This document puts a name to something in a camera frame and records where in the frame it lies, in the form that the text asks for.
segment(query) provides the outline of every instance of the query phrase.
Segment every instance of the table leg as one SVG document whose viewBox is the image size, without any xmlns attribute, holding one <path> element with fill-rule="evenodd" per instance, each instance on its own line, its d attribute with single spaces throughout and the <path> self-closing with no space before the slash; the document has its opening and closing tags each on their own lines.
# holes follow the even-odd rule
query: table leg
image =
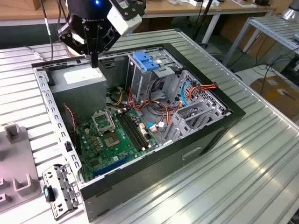
<svg viewBox="0 0 299 224">
<path fill-rule="evenodd" d="M 213 30 L 214 30 L 214 28 L 215 28 L 215 26 L 216 26 L 216 24 L 219 20 L 219 17 L 220 17 L 220 13 L 217 13 L 217 14 L 213 15 L 213 18 L 210 22 L 210 25 L 206 30 L 206 34 L 205 34 L 204 38 L 202 39 L 202 43 L 208 43 L 208 41 L 209 41 L 209 39 L 212 35 L 212 32 L 213 32 Z"/>
<path fill-rule="evenodd" d="M 254 31 L 253 35 L 251 36 L 251 38 L 247 42 L 246 46 L 244 47 L 243 52 L 247 52 L 248 51 L 248 49 L 253 44 L 254 40 L 256 40 L 258 38 L 258 36 L 260 35 L 260 33 L 261 33 L 261 31 L 259 29 L 256 29 Z"/>
<path fill-rule="evenodd" d="M 273 13 L 273 10 L 269 10 L 265 16 L 270 16 Z M 253 35 L 251 36 L 251 38 L 249 39 L 248 43 L 246 44 L 246 46 L 243 49 L 243 52 L 247 52 L 247 50 L 251 47 L 253 41 L 258 38 L 257 36 L 261 33 L 260 30 L 256 29 L 255 32 L 253 33 Z"/>
<path fill-rule="evenodd" d="M 233 43 L 233 45 L 231 46 L 231 48 L 229 49 L 228 53 L 226 54 L 224 60 L 223 60 L 223 64 L 224 65 L 227 65 L 231 56 L 233 55 L 234 51 L 236 50 L 236 48 L 239 46 L 242 38 L 245 36 L 246 34 L 246 31 L 248 30 L 249 28 L 249 25 L 250 25 L 250 18 L 247 19 L 246 23 L 244 24 L 243 28 L 241 29 L 239 35 L 237 36 L 235 42 Z"/>
</svg>

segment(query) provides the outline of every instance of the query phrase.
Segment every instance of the blue cable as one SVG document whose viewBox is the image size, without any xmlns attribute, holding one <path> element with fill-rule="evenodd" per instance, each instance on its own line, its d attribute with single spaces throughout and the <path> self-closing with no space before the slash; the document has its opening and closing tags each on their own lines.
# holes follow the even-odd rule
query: blue cable
<svg viewBox="0 0 299 224">
<path fill-rule="evenodd" d="M 151 127 L 151 126 L 153 126 L 153 125 L 155 125 L 155 123 L 148 123 L 148 124 L 146 125 L 146 127 L 145 127 L 146 130 L 148 130 L 148 128 Z"/>
<path fill-rule="evenodd" d="M 182 97 L 182 101 L 183 101 L 183 103 L 184 103 L 185 105 L 187 105 L 187 102 L 186 102 L 185 97 L 184 97 L 184 87 L 185 87 L 185 85 L 187 85 L 187 84 L 191 84 L 191 83 L 190 83 L 190 82 L 184 83 L 184 84 L 182 85 L 182 89 L 181 89 L 181 97 Z"/>
</svg>

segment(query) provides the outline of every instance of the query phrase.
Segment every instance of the wooden desk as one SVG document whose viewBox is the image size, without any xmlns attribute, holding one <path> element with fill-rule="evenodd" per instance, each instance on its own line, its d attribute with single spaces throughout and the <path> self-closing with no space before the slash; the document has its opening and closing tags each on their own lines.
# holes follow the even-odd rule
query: wooden desk
<svg viewBox="0 0 299 224">
<path fill-rule="evenodd" d="M 57 23 L 58 7 L 56 0 L 46 0 L 44 5 L 48 17 L 48 23 Z M 146 14 L 144 15 L 144 18 L 198 15 L 199 11 L 200 7 L 195 7 L 189 3 L 181 3 L 180 5 L 175 6 L 169 3 L 168 0 L 147 1 Z M 256 8 L 243 8 L 233 3 L 231 0 L 226 0 L 226 2 L 220 3 L 218 7 L 210 8 L 208 14 L 214 16 L 210 22 L 203 42 L 208 42 L 221 14 L 262 12 L 266 12 L 266 15 L 270 15 L 273 12 L 273 8 L 260 6 Z M 33 24 L 44 24 L 43 12 L 41 8 L 39 8 L 37 11 L 27 11 L 23 9 L 0 6 L 0 26 Z"/>
</svg>

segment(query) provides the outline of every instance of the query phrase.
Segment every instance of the white table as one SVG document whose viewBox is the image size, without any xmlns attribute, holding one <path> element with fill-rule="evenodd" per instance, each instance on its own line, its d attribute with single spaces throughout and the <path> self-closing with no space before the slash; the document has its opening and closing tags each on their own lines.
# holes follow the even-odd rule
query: white table
<svg viewBox="0 0 299 224">
<path fill-rule="evenodd" d="M 113 49 L 153 42 L 172 43 L 246 115 L 210 152 L 93 223 L 287 223 L 299 207 L 298 127 L 183 33 L 134 34 Z M 33 48 L 50 57 L 48 45 Z M 67 57 L 61 44 L 54 49 L 54 59 Z M 0 129 L 14 122 L 27 127 L 43 187 L 41 173 L 65 160 L 30 68 L 38 60 L 25 48 L 0 50 L 0 57 Z M 43 194 L 0 217 L 10 224 L 54 222 Z M 82 205 L 60 222 L 87 223 Z"/>
</svg>

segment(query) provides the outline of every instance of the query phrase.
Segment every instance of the cardboard box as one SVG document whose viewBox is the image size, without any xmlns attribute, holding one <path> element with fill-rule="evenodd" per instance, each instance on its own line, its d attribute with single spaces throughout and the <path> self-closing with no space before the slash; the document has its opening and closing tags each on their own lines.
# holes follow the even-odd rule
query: cardboard box
<svg viewBox="0 0 299 224">
<path fill-rule="evenodd" d="M 260 78 L 254 81 L 250 87 L 260 94 L 262 85 L 263 78 Z M 292 121 L 299 119 L 299 91 L 292 88 L 281 77 L 266 78 L 262 97 Z"/>
<path fill-rule="evenodd" d="M 40 0 L 0 0 L 1 5 L 36 11 L 40 7 Z"/>
</svg>

